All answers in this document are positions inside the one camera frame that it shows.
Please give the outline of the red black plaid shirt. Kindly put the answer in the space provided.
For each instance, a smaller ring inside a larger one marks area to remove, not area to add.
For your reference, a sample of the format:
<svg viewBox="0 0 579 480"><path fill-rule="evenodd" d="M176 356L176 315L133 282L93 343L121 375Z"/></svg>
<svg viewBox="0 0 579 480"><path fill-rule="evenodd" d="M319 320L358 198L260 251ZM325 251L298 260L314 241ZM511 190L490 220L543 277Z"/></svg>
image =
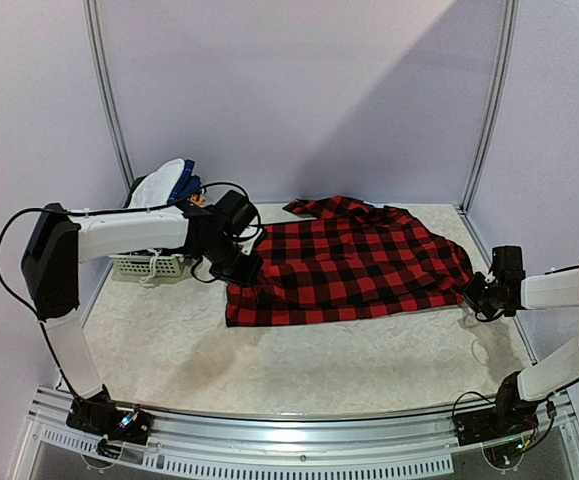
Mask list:
<svg viewBox="0 0 579 480"><path fill-rule="evenodd" d="M379 318L458 305L474 275L459 244L408 210L344 196L295 200L293 222L266 226L252 287L228 286L229 327Z"/></svg>

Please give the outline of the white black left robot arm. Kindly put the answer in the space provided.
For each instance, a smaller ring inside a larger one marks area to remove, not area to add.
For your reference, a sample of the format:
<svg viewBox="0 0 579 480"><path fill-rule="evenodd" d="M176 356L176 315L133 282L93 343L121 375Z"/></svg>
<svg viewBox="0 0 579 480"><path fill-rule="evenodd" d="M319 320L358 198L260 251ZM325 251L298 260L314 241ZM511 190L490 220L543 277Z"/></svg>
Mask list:
<svg viewBox="0 0 579 480"><path fill-rule="evenodd" d="M109 211L42 209L21 269L56 364L72 395L83 400L78 415L95 433L110 433L118 415L96 396L103 383L81 326L80 265L111 254L180 249L206 260L213 279L249 287L263 261L244 252L241 235L258 216L249 200L228 197L207 207L180 201Z"/></svg>

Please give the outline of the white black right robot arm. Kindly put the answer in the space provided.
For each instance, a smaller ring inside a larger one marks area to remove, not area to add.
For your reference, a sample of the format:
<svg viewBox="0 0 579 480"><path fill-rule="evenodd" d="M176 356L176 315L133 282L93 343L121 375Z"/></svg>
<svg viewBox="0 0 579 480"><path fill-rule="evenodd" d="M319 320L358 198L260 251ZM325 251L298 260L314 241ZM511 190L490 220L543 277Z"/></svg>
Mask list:
<svg viewBox="0 0 579 480"><path fill-rule="evenodd" d="M579 404L579 258L538 264L521 259L517 248L498 249L489 269L468 281L463 297L483 323L518 323L535 355L500 381L498 405L485 421L493 435L508 435L523 422L524 407L556 393L570 391Z"/></svg>

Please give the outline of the white laundry basket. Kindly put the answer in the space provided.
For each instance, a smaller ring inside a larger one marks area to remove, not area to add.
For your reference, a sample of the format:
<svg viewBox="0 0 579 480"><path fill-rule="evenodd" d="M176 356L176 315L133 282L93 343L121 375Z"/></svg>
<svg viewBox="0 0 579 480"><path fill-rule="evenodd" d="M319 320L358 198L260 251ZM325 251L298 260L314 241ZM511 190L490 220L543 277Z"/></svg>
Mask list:
<svg viewBox="0 0 579 480"><path fill-rule="evenodd" d="M137 276L142 282L154 278L178 278L185 269L185 258L180 254L150 249L138 253L113 254L109 258L121 275Z"/></svg>

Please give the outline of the blue patterned garment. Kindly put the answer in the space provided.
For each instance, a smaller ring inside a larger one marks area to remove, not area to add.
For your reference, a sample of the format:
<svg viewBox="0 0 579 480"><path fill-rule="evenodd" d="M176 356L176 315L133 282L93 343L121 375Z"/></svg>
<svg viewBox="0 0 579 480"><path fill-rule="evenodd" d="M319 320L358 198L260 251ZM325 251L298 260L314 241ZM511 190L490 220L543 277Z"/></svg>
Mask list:
<svg viewBox="0 0 579 480"><path fill-rule="evenodd" d="M194 167L195 162L193 160L186 159L184 161L182 173L167 199L168 204L188 200L202 191L202 181L198 175L193 174Z"/></svg>

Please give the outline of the white folded garment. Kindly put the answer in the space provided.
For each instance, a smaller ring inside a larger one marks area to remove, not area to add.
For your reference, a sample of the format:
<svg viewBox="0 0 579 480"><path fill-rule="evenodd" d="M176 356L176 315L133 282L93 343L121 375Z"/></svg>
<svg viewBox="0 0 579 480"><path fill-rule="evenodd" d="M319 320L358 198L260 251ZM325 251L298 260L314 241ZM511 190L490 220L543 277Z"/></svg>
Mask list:
<svg viewBox="0 0 579 480"><path fill-rule="evenodd" d="M183 174L185 161L170 160L147 175L130 196L129 208L146 208L166 204Z"/></svg>

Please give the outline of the dark green garment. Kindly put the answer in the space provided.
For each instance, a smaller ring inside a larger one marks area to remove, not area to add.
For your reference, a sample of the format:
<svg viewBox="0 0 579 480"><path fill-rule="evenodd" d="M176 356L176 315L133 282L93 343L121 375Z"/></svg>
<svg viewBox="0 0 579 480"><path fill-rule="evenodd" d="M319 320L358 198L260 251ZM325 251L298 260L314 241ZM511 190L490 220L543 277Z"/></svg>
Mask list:
<svg viewBox="0 0 579 480"><path fill-rule="evenodd" d="M125 203L123 205L123 208L129 208L129 205L132 201L132 197L133 194L135 192L135 190L139 187L139 185L143 182L143 180L146 178L146 176L141 176L141 177L137 177L133 183L130 186L130 189L128 191L127 197L125 199Z"/></svg>

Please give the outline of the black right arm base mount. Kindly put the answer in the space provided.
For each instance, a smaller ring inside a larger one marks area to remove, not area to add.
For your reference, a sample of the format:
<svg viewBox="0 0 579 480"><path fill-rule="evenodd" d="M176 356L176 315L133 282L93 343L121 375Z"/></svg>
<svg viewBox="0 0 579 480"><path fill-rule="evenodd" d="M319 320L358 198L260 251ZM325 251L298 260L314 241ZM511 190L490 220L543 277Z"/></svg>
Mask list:
<svg viewBox="0 0 579 480"><path fill-rule="evenodd" d="M486 462L499 471L518 467L524 455L539 446L553 429L557 410L554 402L528 401L521 398L520 373L506 377L493 400L476 391L461 394L451 410L454 434L460 447L482 445ZM473 395L488 406L479 410L457 411L458 403Z"/></svg>

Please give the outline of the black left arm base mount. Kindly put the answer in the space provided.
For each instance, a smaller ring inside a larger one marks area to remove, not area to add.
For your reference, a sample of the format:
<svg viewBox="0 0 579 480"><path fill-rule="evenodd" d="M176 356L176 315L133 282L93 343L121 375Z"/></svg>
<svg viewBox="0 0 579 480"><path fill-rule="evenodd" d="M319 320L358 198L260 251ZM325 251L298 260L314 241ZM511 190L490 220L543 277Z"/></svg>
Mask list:
<svg viewBox="0 0 579 480"><path fill-rule="evenodd" d="M99 456L117 460L122 445L145 446L149 440L154 416L138 405L125 405L113 400L105 385L88 399L75 398L66 425L100 438L96 445Z"/></svg>

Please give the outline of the aluminium front rail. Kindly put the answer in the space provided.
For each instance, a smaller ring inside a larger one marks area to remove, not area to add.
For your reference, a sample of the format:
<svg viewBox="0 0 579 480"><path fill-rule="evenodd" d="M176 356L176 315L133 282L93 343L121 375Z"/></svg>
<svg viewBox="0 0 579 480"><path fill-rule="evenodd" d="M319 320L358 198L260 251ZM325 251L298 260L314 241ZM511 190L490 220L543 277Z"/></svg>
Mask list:
<svg viewBox="0 0 579 480"><path fill-rule="evenodd" d="M579 424L566 395L538 410L539 443L520 436L463 445L452 418L485 402L311 418L155 410L148 443L100 456L96 436L66 424L70 397L41 387L29 408L15 479L579 479Z"/></svg>

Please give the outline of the aluminium left corner post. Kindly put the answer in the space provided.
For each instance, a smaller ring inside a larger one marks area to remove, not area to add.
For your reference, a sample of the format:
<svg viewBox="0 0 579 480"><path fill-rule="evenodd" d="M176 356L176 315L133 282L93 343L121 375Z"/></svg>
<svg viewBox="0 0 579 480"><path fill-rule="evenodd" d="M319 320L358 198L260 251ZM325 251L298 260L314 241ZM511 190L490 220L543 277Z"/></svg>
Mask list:
<svg viewBox="0 0 579 480"><path fill-rule="evenodd" d="M102 102L104 117L107 123L112 148L121 178L126 189L129 190L135 180L135 175L118 114L109 72L104 45L100 5L99 2L95 0L84 0L83 7L85 23L88 31L88 41L92 54L93 68Z"/></svg>

